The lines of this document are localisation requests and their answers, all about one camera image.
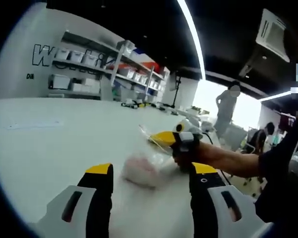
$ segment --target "white tabletop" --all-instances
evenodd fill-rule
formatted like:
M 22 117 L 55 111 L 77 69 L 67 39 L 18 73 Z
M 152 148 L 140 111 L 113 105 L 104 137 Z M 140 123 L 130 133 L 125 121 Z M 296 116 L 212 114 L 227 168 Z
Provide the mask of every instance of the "white tabletop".
M 0 100 L 0 182 L 25 222 L 36 222 L 46 205 L 91 166 L 114 166 L 110 237 L 193 237 L 187 175 L 173 174 L 156 190 L 122 181 L 133 153 L 151 154 L 139 124 L 157 133 L 183 119 L 152 107 L 117 102 L 28 98 Z M 215 134 L 213 143 L 219 146 Z

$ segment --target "ceiling air conditioner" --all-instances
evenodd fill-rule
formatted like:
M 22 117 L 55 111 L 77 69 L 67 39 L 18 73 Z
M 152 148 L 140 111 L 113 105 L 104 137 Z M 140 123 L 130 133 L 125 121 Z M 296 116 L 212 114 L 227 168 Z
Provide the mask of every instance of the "ceiling air conditioner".
M 256 37 L 256 43 L 277 54 L 284 61 L 289 62 L 284 47 L 285 23 L 275 14 L 264 9 L 262 21 Z

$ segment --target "cable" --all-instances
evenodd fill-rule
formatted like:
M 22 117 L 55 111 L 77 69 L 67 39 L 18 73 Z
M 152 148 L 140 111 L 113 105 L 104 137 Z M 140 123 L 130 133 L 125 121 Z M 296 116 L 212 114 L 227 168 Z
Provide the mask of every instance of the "cable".
M 213 141 L 211 140 L 209 134 L 205 133 L 205 132 L 202 132 L 203 135 L 206 135 L 209 140 L 210 140 L 210 143 L 213 145 Z M 228 180 L 228 178 L 225 176 L 224 172 L 222 170 L 220 170 L 220 172 L 222 173 L 223 177 L 225 178 L 225 180 L 227 181 L 228 185 L 231 185 L 230 181 Z

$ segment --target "ceiling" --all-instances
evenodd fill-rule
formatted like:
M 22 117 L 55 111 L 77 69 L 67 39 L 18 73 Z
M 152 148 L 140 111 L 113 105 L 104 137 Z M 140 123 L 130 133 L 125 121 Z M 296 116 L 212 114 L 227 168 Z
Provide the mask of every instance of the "ceiling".
M 242 91 L 255 97 L 288 91 L 296 81 L 298 60 L 298 2 L 287 5 L 277 1 L 186 0 L 201 43 L 205 69 L 237 79 L 263 92 Z M 125 0 L 49 0 L 48 7 L 84 17 L 131 40 L 153 60 L 171 70 L 199 68 L 197 53 L 187 22 L 176 0 L 148 2 Z M 263 8 L 279 16 L 287 25 L 287 63 L 255 43 Z M 240 77 L 243 68 L 251 70 Z M 199 74 L 179 70 L 182 76 L 195 79 Z M 224 79 L 211 81 L 227 84 Z M 291 96 L 265 102 L 265 105 L 293 113 L 298 103 Z

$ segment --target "clear plastic bag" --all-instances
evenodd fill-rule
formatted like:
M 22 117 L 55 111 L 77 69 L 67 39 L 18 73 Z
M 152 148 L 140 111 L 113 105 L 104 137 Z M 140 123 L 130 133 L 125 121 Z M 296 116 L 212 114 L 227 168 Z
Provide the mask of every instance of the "clear plastic bag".
M 150 144 L 149 133 L 141 127 L 144 139 L 148 140 L 145 151 L 135 152 L 127 158 L 122 169 L 122 177 L 137 185 L 156 188 L 168 181 L 177 164 L 171 157 L 172 151 L 161 144 Z

